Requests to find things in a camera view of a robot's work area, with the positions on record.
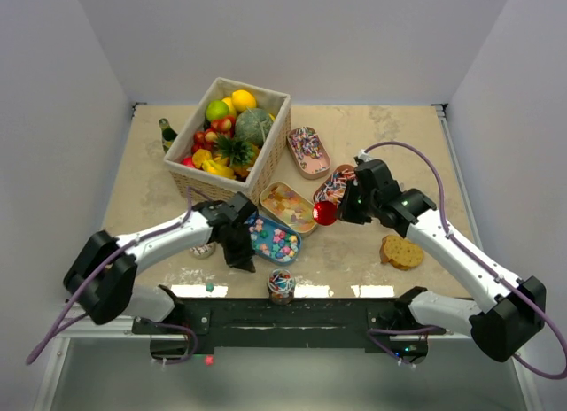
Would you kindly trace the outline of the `pink tray swirl lollipops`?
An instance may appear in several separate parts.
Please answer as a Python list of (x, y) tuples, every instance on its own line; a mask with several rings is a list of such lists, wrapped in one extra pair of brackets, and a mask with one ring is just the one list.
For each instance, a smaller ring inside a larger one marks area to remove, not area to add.
[(329, 174), (331, 159), (316, 131), (310, 127), (295, 128), (287, 144), (301, 176), (314, 180)]

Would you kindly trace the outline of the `sprinkled donut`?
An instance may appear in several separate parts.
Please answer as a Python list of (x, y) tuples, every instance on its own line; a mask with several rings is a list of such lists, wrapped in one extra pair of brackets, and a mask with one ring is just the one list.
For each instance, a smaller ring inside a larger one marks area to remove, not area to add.
[(216, 243), (203, 244), (201, 246), (195, 246), (190, 248), (190, 253), (195, 259), (207, 259), (212, 256), (216, 251)]

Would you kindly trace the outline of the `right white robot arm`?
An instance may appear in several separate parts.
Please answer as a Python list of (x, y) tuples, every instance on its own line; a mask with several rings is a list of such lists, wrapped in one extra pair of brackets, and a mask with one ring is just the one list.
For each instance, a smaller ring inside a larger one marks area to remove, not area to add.
[(341, 221), (378, 220), (397, 235), (421, 247), (471, 295), (474, 303), (414, 288), (394, 315), (397, 328), (416, 333), (434, 325), (470, 336), (489, 358), (504, 362), (544, 327), (539, 313), (547, 290), (531, 276), (525, 280), (491, 260), (454, 229), (435, 203), (420, 190), (400, 190), (380, 159), (357, 159), (354, 179), (338, 207)]

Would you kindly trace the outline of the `yellow lemon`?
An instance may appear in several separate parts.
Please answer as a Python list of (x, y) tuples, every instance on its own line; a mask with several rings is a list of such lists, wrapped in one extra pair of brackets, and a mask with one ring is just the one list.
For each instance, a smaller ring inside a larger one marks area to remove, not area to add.
[(257, 107), (257, 101), (254, 95), (245, 90), (238, 89), (231, 94), (231, 102), (237, 112), (244, 112), (247, 109), (253, 109)]

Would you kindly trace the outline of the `clear glass jar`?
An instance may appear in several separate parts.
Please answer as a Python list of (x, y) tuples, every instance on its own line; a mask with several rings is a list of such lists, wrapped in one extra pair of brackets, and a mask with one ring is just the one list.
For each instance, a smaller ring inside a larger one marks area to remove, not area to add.
[(294, 299), (295, 278), (284, 268), (274, 269), (268, 276), (268, 298), (275, 305), (286, 306)]

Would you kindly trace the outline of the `toy pineapple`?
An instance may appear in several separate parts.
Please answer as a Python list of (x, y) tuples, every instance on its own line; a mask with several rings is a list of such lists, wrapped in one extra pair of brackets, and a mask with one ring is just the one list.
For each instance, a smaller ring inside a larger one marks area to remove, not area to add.
[(216, 148), (224, 159), (229, 159), (229, 167), (241, 177), (248, 175), (260, 154), (258, 146), (235, 137), (219, 137)]

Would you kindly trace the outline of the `blue tray star candies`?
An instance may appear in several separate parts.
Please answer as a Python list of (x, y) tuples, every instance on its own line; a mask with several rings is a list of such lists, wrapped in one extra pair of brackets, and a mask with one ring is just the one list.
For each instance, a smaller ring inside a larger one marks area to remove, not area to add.
[(284, 266), (298, 258), (302, 240), (296, 231), (261, 215), (251, 216), (246, 223), (257, 255)]

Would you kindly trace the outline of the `green cantaloupe melon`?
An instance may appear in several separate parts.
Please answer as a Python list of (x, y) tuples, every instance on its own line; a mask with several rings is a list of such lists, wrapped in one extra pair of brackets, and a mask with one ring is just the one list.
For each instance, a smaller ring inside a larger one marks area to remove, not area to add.
[(235, 137), (262, 147), (272, 125), (273, 121), (267, 111), (260, 108), (248, 108), (237, 117)]

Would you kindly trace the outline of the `yellow tray gummy candies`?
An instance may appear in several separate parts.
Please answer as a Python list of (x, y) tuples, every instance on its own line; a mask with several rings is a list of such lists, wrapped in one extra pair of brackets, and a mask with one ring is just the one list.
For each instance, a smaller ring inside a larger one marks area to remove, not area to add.
[(261, 192), (260, 204), (267, 213), (303, 237), (316, 228), (314, 204), (284, 182), (273, 182)]

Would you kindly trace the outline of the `green lime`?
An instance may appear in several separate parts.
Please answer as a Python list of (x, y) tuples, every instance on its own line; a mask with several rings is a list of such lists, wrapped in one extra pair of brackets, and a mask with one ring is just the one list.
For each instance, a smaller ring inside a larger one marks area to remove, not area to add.
[(222, 100), (213, 100), (206, 107), (206, 120), (213, 122), (230, 115), (229, 106)]

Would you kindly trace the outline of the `pink tray of lollipops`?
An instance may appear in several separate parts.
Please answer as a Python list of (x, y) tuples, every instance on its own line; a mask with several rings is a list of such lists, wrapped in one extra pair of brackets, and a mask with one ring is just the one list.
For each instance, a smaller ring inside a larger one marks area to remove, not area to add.
[(353, 166), (338, 166), (313, 194), (314, 203), (329, 201), (337, 206), (345, 194), (347, 183), (353, 178)]

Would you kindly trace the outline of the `black base mount frame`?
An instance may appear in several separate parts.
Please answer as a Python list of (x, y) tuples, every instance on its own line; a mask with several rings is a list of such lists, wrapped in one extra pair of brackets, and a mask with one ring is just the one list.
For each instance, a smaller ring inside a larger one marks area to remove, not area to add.
[(427, 334), (405, 321), (394, 299), (184, 299), (183, 327), (158, 327), (142, 319), (134, 334), (150, 337), (156, 359), (178, 359), (187, 352), (212, 355), (220, 348), (391, 349), (413, 364), (429, 352)]

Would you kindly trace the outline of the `aluminium rail frame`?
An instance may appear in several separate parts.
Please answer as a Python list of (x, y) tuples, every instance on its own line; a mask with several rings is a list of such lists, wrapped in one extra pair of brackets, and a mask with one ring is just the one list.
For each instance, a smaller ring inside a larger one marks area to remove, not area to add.
[(132, 335), (133, 319), (120, 317), (106, 325), (96, 325), (90, 320), (77, 322), (58, 335), (52, 342), (52, 350), (33, 411), (51, 410), (65, 365), (71, 360), (71, 344), (75, 339), (123, 339)]

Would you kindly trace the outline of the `red apple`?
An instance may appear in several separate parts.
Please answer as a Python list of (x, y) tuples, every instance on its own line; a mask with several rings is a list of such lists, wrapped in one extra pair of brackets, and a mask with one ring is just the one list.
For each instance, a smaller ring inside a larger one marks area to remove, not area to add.
[(195, 168), (192, 156), (189, 156), (182, 160), (182, 164), (186, 167)]

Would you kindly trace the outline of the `green glass bottle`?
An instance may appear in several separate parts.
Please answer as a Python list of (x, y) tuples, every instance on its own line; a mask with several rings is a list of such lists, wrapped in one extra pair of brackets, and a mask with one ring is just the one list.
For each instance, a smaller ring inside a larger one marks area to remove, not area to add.
[(159, 120), (159, 128), (161, 130), (161, 143), (165, 153), (169, 151), (173, 142), (177, 138), (177, 133), (171, 127), (168, 119), (162, 118)]

